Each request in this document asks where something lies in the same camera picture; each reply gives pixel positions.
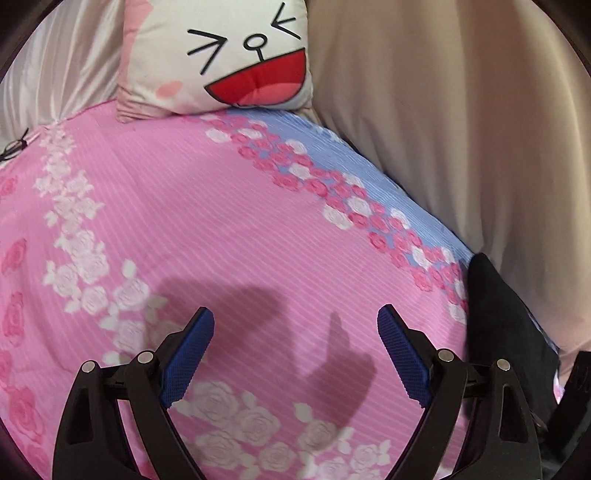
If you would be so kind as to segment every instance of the cartoon face pillow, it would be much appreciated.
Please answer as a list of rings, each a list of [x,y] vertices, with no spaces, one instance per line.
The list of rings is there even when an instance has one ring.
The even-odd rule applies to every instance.
[[[126,0],[118,118],[309,106],[304,0]]]

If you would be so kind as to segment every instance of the clamp jaw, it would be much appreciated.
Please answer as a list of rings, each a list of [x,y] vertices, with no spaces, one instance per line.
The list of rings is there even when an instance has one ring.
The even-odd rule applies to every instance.
[[[213,329],[212,313],[200,308],[155,352],[141,352],[117,367],[85,362],[61,418],[52,478],[148,480],[139,473],[121,421],[118,400],[128,400],[160,480],[205,480],[167,410],[183,398]]]
[[[509,362],[464,363],[411,330],[391,305],[378,314],[378,332],[407,390],[425,409],[387,480],[433,480],[464,398],[474,401],[462,451],[448,480],[539,480],[534,421]]]

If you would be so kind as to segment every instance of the red open mouth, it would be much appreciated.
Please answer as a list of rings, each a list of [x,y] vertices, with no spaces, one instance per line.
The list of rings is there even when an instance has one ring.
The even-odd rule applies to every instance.
[[[304,48],[263,60],[206,85],[218,102],[236,106],[271,106],[295,97],[306,79]]]

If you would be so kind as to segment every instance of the blue clamp pad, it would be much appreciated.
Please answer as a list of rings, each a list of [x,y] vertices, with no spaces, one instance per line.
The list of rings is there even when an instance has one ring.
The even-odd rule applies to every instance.
[[[190,330],[183,332],[184,339],[181,345],[173,353],[162,373],[160,403],[164,408],[170,408],[173,402],[184,397],[193,374],[212,340],[214,324],[213,313],[203,309],[190,326]]]
[[[378,313],[378,333],[408,396],[417,400],[422,408],[426,408],[433,398],[429,368],[407,336],[408,328],[402,319],[397,320],[395,311],[393,313],[390,308],[384,306]]]

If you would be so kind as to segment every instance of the cartoon nose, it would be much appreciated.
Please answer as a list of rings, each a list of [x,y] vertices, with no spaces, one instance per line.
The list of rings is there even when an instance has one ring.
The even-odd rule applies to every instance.
[[[244,48],[249,51],[256,51],[260,61],[263,61],[262,48],[267,45],[269,39],[262,33],[255,33],[244,39]]]

